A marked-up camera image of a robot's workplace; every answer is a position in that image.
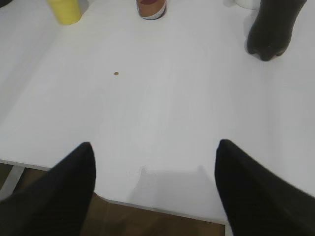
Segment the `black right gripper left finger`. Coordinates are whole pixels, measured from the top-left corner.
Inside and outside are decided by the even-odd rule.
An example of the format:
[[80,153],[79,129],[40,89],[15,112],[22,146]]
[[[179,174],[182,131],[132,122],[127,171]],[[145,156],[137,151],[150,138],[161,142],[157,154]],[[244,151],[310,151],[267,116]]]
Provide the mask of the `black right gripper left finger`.
[[94,193],[96,167],[89,142],[45,175],[0,203],[2,236],[78,236]]

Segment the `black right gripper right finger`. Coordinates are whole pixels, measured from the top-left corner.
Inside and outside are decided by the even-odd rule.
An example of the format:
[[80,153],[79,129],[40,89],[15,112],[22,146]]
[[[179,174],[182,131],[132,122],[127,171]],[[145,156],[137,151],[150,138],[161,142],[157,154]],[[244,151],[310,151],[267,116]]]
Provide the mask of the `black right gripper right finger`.
[[215,181],[235,236],[313,236],[315,199],[222,139]]

